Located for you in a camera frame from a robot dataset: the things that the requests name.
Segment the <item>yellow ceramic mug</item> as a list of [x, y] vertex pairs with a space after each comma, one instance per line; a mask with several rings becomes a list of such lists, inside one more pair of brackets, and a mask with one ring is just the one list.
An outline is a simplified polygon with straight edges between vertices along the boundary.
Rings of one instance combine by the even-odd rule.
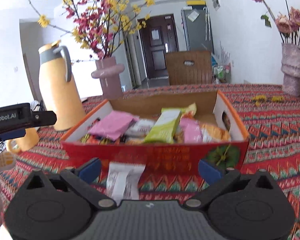
[[16, 139], [6, 141], [6, 150], [13, 154], [25, 152], [36, 146], [39, 142], [39, 135], [36, 128], [25, 129], [25, 135]]

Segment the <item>grey refrigerator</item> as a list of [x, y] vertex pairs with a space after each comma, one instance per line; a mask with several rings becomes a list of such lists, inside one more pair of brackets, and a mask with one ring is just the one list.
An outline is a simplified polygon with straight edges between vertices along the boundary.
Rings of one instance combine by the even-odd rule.
[[214, 53], [210, 14], [206, 5], [191, 5], [181, 10], [186, 49]]

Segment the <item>textured lilac vase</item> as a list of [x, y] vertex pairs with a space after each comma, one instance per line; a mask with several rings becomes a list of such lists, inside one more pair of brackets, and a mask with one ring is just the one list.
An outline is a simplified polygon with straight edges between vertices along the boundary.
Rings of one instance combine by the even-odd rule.
[[281, 72], [282, 90], [291, 96], [300, 96], [300, 46], [292, 43], [282, 44]]

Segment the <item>pink and yellow blossom branches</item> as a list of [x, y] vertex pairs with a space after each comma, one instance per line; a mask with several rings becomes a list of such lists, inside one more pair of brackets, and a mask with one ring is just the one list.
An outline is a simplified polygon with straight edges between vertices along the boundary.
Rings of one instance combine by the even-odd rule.
[[147, 26], [147, 15], [137, 21], [144, 7], [155, 5], [155, 0], [141, 4], [130, 0], [62, 0], [66, 18], [75, 25], [70, 34], [82, 49], [91, 52], [90, 58], [110, 58], [132, 35]]

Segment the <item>green snack packet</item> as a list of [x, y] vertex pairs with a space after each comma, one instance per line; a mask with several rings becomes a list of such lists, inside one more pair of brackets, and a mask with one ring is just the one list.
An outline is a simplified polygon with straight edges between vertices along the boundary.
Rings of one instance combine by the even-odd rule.
[[144, 138], [144, 143], [173, 144], [174, 135], [186, 108], [162, 108], [161, 115]]

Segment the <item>brown wooden chair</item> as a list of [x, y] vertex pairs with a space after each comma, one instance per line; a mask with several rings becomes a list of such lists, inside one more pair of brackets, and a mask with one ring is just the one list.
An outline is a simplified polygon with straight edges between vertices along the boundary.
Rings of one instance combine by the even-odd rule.
[[171, 52], [165, 60], [171, 86], [213, 83], [210, 51]]

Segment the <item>yellow thermos jug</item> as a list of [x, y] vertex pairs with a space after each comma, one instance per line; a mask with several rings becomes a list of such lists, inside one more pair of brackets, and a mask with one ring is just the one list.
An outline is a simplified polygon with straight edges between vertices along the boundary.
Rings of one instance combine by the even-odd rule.
[[72, 73], [70, 54], [60, 40], [39, 48], [39, 89], [48, 111], [57, 116], [54, 129], [65, 131], [85, 117]]

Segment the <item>red cardboard snack box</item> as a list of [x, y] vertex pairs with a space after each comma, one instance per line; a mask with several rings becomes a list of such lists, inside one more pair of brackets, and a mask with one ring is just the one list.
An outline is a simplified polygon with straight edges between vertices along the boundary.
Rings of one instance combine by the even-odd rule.
[[[186, 108], [195, 103], [194, 120], [214, 125], [230, 134], [229, 141], [198, 143], [123, 143], [103, 144], [80, 140], [93, 124], [110, 120], [113, 111], [127, 112], [143, 119], [157, 120], [163, 108]], [[108, 168], [112, 161], [144, 164], [155, 173], [193, 174], [202, 158], [225, 167], [241, 168], [249, 144], [249, 133], [238, 113], [219, 90], [187, 94], [158, 94], [104, 100], [61, 138], [61, 145], [76, 165], [97, 157]]]

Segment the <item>dark entrance door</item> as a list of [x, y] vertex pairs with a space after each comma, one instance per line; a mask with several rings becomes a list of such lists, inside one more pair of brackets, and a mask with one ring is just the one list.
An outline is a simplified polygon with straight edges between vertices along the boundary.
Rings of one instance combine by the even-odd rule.
[[140, 37], [149, 79], [167, 77], [166, 54], [178, 51], [178, 38], [172, 14], [138, 20], [146, 23]]

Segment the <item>dried pink roses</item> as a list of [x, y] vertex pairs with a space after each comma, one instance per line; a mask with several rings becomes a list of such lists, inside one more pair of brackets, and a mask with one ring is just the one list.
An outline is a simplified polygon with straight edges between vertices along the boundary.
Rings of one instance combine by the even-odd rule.
[[261, 15], [261, 20], [266, 27], [275, 26], [283, 43], [290, 43], [300, 48], [300, 8], [289, 4], [288, 0], [278, 0], [281, 2], [281, 10], [275, 12], [266, 0], [252, 1], [262, 3], [266, 7], [266, 12]]

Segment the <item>long yellow spicy strip pack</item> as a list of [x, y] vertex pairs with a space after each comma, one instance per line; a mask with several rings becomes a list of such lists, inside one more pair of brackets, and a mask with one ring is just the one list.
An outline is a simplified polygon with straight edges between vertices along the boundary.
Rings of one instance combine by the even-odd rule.
[[181, 117], [193, 119], [197, 113], [197, 105], [196, 103], [192, 103], [189, 106], [181, 109]]

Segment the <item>pink mushroom-shaped vase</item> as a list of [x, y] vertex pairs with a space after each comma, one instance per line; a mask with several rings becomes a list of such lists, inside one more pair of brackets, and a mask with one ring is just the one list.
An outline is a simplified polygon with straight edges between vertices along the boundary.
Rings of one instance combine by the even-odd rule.
[[103, 97], [115, 100], [123, 96], [120, 74], [125, 70], [123, 64], [117, 64], [115, 57], [108, 57], [95, 61], [96, 70], [91, 77], [99, 79], [102, 87]]

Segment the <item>pink snack packet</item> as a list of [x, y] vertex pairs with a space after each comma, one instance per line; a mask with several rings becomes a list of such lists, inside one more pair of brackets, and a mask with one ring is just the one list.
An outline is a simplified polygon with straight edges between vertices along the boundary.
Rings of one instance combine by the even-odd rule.
[[131, 124], [139, 121], [139, 117], [122, 111], [111, 111], [89, 129], [88, 134], [110, 139], [112, 141], [121, 137]]

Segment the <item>white snack packet front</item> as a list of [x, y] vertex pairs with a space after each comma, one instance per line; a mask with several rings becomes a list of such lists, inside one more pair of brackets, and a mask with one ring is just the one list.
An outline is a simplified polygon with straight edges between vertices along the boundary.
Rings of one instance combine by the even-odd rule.
[[119, 206], [123, 200], [139, 200], [139, 180], [146, 165], [111, 162], [106, 194]]

